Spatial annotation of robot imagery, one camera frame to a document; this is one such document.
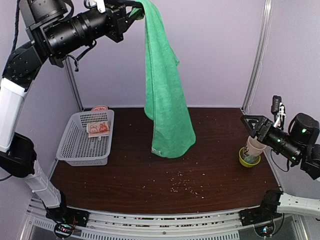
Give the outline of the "orange bunny pattern towel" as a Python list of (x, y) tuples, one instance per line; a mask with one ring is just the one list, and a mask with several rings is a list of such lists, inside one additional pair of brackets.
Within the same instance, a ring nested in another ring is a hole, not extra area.
[(111, 132), (110, 121), (90, 122), (86, 124), (86, 132), (89, 138), (106, 137)]

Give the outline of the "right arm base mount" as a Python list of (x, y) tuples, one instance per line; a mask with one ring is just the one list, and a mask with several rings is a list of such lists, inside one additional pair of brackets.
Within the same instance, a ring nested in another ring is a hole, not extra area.
[(277, 234), (285, 218), (284, 213), (277, 212), (283, 193), (280, 190), (267, 190), (259, 206), (239, 211), (242, 226), (253, 225), (255, 233), (264, 240)]

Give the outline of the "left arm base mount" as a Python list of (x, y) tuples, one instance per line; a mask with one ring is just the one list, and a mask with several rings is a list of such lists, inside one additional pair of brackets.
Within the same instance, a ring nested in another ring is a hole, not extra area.
[(46, 210), (46, 218), (55, 222), (53, 233), (59, 240), (65, 240), (72, 236), (76, 227), (86, 227), (90, 213), (86, 210), (75, 209), (67, 206), (66, 196), (61, 194), (61, 203), (56, 208), (48, 208), (42, 203)]

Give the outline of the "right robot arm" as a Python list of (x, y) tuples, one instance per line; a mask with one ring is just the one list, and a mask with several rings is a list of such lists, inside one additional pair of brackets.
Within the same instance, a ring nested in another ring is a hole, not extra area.
[[(240, 118), (249, 135), (259, 143), (286, 158), (287, 168), (300, 166), (313, 180), (320, 178), (320, 146), (316, 143), (320, 123), (311, 116), (298, 113), (290, 122), (288, 132), (283, 130), (283, 117), (276, 114), (274, 121), (263, 115), (243, 115)], [(281, 214), (320, 217), (319, 199), (290, 195), (280, 190), (267, 190), (260, 206), (243, 210), (246, 225), (258, 220), (270, 220)]]

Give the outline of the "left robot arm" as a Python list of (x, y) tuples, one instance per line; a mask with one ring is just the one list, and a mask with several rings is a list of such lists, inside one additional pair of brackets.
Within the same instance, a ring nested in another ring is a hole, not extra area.
[(29, 42), (14, 46), (0, 81), (0, 166), (22, 178), (61, 222), (72, 218), (64, 195), (43, 173), (33, 142), (16, 132), (29, 89), (46, 61), (63, 67), (63, 61), (81, 47), (90, 51), (106, 36), (118, 43), (144, 8), (134, 0), (85, 2), (86, 11), (74, 15), (70, 0), (19, 0), (16, 16), (22, 17)]

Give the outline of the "green microfiber towel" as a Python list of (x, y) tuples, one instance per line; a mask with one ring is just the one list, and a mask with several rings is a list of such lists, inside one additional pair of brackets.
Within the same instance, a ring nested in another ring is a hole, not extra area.
[(141, 0), (145, 32), (144, 112), (153, 122), (151, 152), (175, 159), (196, 143), (196, 134), (178, 72), (179, 59), (166, 35), (158, 8)]

